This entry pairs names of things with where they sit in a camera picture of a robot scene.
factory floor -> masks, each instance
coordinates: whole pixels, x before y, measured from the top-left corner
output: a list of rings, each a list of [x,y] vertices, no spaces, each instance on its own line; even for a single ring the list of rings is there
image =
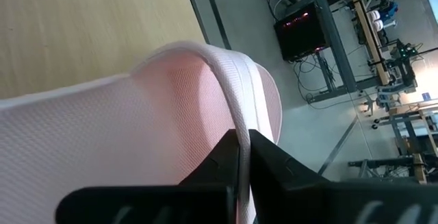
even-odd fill
[[[283,150],[331,180],[355,176],[358,170],[349,169],[348,161],[394,158],[398,155],[391,128],[371,128],[372,120],[379,116],[379,112],[384,115],[383,111],[366,117],[361,112],[364,107],[360,104],[365,99],[358,99],[357,93],[314,103],[313,107],[303,100],[294,73],[294,67],[298,72],[298,66],[282,60],[272,27],[274,19],[266,0],[216,0],[216,3],[232,50],[249,55],[264,66],[276,81],[283,104],[283,126],[279,141]],[[209,43],[223,47],[208,0],[195,0],[195,6]],[[279,6],[277,10],[281,14],[283,7]],[[350,22],[351,12],[341,9],[333,16],[357,80],[366,78],[371,74],[366,65],[368,55],[365,48],[358,49],[357,37]],[[334,65],[330,49],[324,50],[323,55],[330,66]],[[312,68],[311,64],[303,64],[302,71]],[[342,84],[339,75],[335,75],[336,84]],[[300,81],[308,89],[325,85],[318,68],[301,73]]]

metal frame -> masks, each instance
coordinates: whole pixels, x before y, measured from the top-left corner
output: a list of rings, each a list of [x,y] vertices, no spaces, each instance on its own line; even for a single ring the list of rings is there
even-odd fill
[[[351,179],[354,182],[386,182],[393,184],[418,184],[419,180],[414,177],[414,157],[409,155],[402,158],[385,159],[385,160],[362,160],[349,162],[350,167],[359,167],[358,179]],[[382,177],[378,174],[377,168],[381,166],[403,166],[409,169],[408,177]]]
[[[318,101],[342,96],[347,93],[356,92],[358,90],[379,86],[381,81],[378,76],[356,81],[327,0],[300,0],[287,9],[287,14],[294,13],[310,3],[315,3],[315,6],[318,10],[322,31],[326,36],[327,42],[331,46],[336,65],[339,69],[339,74],[344,85],[340,87],[334,86],[328,74],[329,70],[323,64],[321,64],[321,71],[328,90],[312,97],[308,100],[308,102],[315,103]]]
[[[199,21],[205,40],[209,42],[207,30],[203,26],[203,21],[201,18],[202,16],[197,8],[196,0],[190,1],[192,2],[192,6],[194,7],[195,15]],[[222,19],[220,18],[216,2],[214,0],[209,0],[209,2],[211,4],[214,18],[218,24],[218,31],[220,33],[220,37],[222,38],[222,43],[225,48],[230,49],[231,45],[227,38],[227,34],[225,33],[225,29],[222,24]],[[366,88],[380,85],[381,81],[378,76],[356,82],[327,0],[300,0],[294,5],[290,6],[288,9],[286,9],[286,13],[294,13],[310,3],[315,3],[316,5],[318,16],[320,17],[321,21],[322,30],[326,37],[326,41],[330,44],[332,48],[333,55],[335,56],[336,65],[339,69],[339,74],[344,85],[336,87],[329,77],[329,70],[325,65],[321,64],[322,74],[324,76],[328,90],[321,92],[319,95],[314,95],[311,99],[308,100],[308,102],[314,103],[318,101],[323,101],[342,96],[347,93],[356,92],[357,90],[363,90]]]
[[[411,145],[414,147],[415,151],[419,151],[419,142],[417,139],[417,135],[415,134],[415,130],[412,125],[412,121],[421,120],[422,117],[419,111],[405,112],[402,114],[390,114],[389,116],[384,116],[382,118],[377,119],[378,126],[382,125],[391,125],[396,135],[396,143],[400,148],[400,153],[402,155],[408,154],[407,146],[404,143],[403,137],[400,134],[400,129],[398,128],[398,123],[404,123],[406,131],[409,134],[409,140],[411,141]]]
[[[215,0],[190,0],[199,27],[207,44],[231,49]]]

wooden plank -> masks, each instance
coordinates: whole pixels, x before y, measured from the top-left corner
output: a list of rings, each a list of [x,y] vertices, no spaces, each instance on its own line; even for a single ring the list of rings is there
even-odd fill
[[[204,42],[190,0],[0,0],[0,99],[132,69],[176,40]]]
[[[372,59],[374,62],[379,62],[380,56],[379,56],[379,45],[376,45],[373,38],[376,40],[376,42],[379,42],[378,36],[376,35],[376,32],[374,31],[374,28],[372,25],[368,22],[366,11],[363,11],[362,7],[364,7],[364,4],[362,0],[353,0],[355,2],[355,8],[357,12],[357,16],[359,18],[360,23],[362,24],[363,32],[365,34],[365,38],[367,40],[368,46],[370,47],[370,51],[372,54]],[[382,84],[386,85],[389,83],[389,77],[388,74],[385,72],[385,69],[383,68],[382,64],[377,64],[377,72],[378,76],[380,77]]]
[[[429,137],[430,145],[432,146],[433,151],[435,152],[435,155],[438,157],[437,144],[435,144],[435,139],[433,139],[432,132],[431,132],[431,130],[429,129],[429,126],[428,126],[428,124],[427,124],[427,121],[426,121],[426,115],[424,115],[424,111],[423,111],[423,110],[420,110],[418,113],[420,114],[420,116],[421,116],[421,118],[422,118],[422,120],[423,120],[423,124],[424,124],[424,126],[426,127],[426,131],[427,131],[427,135],[428,135],[428,137]]]
[[[389,110],[390,114],[401,114],[410,110],[438,110],[438,99],[428,101],[416,101],[413,103],[405,103]]]
[[[417,153],[413,154],[413,163],[415,178],[420,184],[427,184],[426,175],[424,174],[422,157]]]

workbench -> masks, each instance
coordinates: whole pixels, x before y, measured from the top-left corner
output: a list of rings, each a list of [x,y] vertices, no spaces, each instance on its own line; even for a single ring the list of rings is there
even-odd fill
[[[418,153],[405,155],[399,158],[384,160],[362,160],[349,162],[348,166],[359,167],[358,182],[385,182],[390,184],[427,184],[427,176],[424,173],[424,161]],[[377,171],[381,166],[390,166],[394,168],[404,167],[409,169],[409,176],[405,177],[388,177],[381,175]]]
[[[204,42],[190,0],[0,0],[0,99],[124,73]]]
[[[382,57],[380,45],[378,43],[378,36],[376,36],[376,32],[371,26],[371,22],[369,22],[363,2],[362,0],[353,1],[356,6],[359,21],[362,24],[362,28],[365,32],[367,43],[372,53],[372,58],[375,62],[380,62]],[[326,80],[327,91],[323,92],[322,94],[312,96],[308,102],[313,103],[317,101],[323,101],[344,95],[346,93],[352,93],[358,90],[364,90],[366,88],[388,84],[389,76],[385,72],[382,64],[377,64],[378,76],[356,81],[327,0],[300,0],[294,5],[288,7],[286,9],[286,14],[293,14],[310,3],[314,3],[316,8],[319,10],[321,28],[326,36],[327,43],[330,45],[330,48],[333,52],[336,65],[339,69],[339,74],[344,85],[336,87],[328,77],[329,70],[321,67],[322,74]]]
[[[406,155],[408,154],[409,148],[411,148],[411,150],[414,150],[415,152],[419,152],[420,150],[419,148],[417,148],[417,145],[419,143],[412,122],[421,121],[423,122],[423,126],[426,128],[430,150],[435,156],[438,157],[438,149],[436,146],[436,142],[435,139],[433,138],[432,131],[430,130],[426,121],[427,112],[432,112],[436,110],[438,110],[438,105],[435,104],[435,105],[426,106],[424,108],[420,108],[419,110],[416,111],[402,112],[400,114],[389,114],[388,116],[384,116],[374,120],[375,124],[373,125],[373,128],[376,129],[382,125],[391,125],[394,134],[396,135],[396,142],[398,148],[400,149],[400,153],[402,155]],[[408,132],[409,140],[410,140],[409,144],[406,143],[405,139],[403,139],[400,133],[400,129],[398,128],[399,123],[404,123],[404,126],[406,127],[406,131]]]
[[[352,2],[355,5],[356,14],[359,18],[359,22],[362,25],[363,32],[367,41],[367,46],[370,49],[372,59],[374,62],[380,62],[382,59],[382,45],[378,38],[376,30],[372,26],[372,21],[367,15],[367,10],[365,9],[363,0],[352,0]],[[377,64],[376,67],[382,85],[387,85],[389,83],[388,73],[385,71],[382,64]]]

wooden table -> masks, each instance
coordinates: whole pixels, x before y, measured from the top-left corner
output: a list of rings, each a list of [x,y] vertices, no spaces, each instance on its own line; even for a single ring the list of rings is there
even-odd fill
[[[426,174],[424,173],[424,162],[420,154],[413,154],[414,175],[420,184],[427,184]]]
[[[203,42],[190,0],[0,0],[0,99],[132,69],[176,40]]]
[[[380,40],[378,39],[376,30],[372,26],[372,23],[367,16],[367,13],[364,9],[365,6],[363,4],[363,1],[362,0],[352,0],[352,1],[355,4],[357,16],[359,18],[359,22],[362,25],[368,47],[370,48],[371,51],[372,59],[374,62],[380,62],[381,60],[380,55],[382,53],[380,50],[381,43]],[[383,68],[382,64],[377,64],[376,67],[377,67],[378,76],[380,77],[382,84],[383,85],[388,84],[389,76],[388,73]]]
[[[429,143],[434,151],[435,156],[438,157],[437,145],[435,143],[435,139],[433,138],[432,131],[430,130],[429,125],[427,123],[426,115],[424,114],[424,110],[420,110],[420,116],[423,120],[424,127],[426,128],[427,136],[429,137]]]

